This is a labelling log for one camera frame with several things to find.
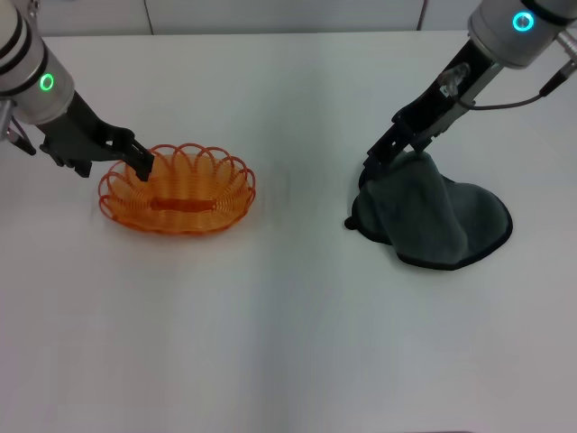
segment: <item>oval basket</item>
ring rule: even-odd
[[[119,161],[100,180],[102,213],[118,224],[164,235],[208,235],[238,223],[256,195],[252,170],[217,147],[161,144],[148,182]]]

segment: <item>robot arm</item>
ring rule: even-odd
[[[571,59],[539,92],[547,96],[576,69],[577,41],[565,31],[575,19],[577,0],[484,0],[469,20],[470,40],[369,150],[367,175],[378,176],[408,145],[422,152],[469,109],[479,109],[474,98],[503,67],[526,68],[558,40]]]
[[[8,128],[14,116],[45,134],[41,150],[60,167],[87,177],[92,161],[122,160],[147,180],[153,156],[132,131],[100,120],[75,91],[72,77],[38,34],[37,6],[32,1],[25,12],[0,0],[0,135],[33,154]]]

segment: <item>white table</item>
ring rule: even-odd
[[[465,41],[48,40],[104,120],[147,146],[222,146],[258,196],[214,238],[139,235],[97,210],[108,163],[83,180],[3,145],[0,431],[575,431],[577,80],[429,148],[508,205],[488,259],[426,271],[343,228],[365,152]],[[554,47],[479,103],[531,97],[564,62]]]

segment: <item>gray cloth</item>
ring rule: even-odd
[[[402,260],[438,269],[477,262],[512,232],[497,197],[443,178],[428,154],[415,152],[401,154],[385,174],[362,186],[353,218],[361,233],[392,244]]]

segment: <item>white wall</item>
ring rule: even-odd
[[[148,0],[155,33],[415,30],[422,0]]]
[[[151,33],[142,0],[42,0],[39,17],[44,35]]]
[[[466,30],[481,0],[429,0],[423,30]]]

